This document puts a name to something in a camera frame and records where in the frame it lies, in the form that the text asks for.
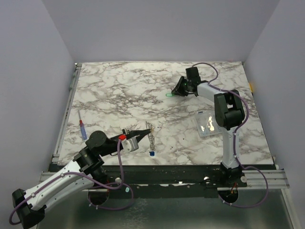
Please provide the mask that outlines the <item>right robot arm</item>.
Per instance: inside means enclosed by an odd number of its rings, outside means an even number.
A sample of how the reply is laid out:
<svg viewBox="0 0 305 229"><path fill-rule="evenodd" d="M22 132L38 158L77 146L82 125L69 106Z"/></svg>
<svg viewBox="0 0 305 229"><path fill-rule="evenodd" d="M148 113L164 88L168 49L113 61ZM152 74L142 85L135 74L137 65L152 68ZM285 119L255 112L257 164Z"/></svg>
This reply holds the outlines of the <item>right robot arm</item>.
<svg viewBox="0 0 305 229"><path fill-rule="evenodd" d="M223 158L220 164L219 181L225 186L232 185L242 174L239 160L239 128L247 119L242 99L237 90L226 90L212 85L200 78L196 66L185 69L186 76L180 77L171 93L177 96L204 97L214 102L214 116L223 135Z"/></svg>

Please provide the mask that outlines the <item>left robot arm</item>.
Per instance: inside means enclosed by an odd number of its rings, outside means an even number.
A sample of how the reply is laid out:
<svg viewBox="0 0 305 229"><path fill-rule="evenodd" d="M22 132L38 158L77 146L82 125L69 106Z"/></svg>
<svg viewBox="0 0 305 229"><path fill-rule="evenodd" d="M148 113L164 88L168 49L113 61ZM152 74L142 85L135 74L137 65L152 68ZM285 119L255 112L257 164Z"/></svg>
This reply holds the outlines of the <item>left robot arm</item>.
<svg viewBox="0 0 305 229"><path fill-rule="evenodd" d="M110 183L102 167L102 157L112 153L120 156L121 150L135 151L139 148L138 143L150 133L150 129L123 130L121 135L109 138L103 131L93 132L85 142L85 148L60 171L32 188L12 193L14 210L9 223L30 229L44 219L46 211L71 194L93 187L117 190L126 186L122 160L118 160L120 180Z"/></svg>

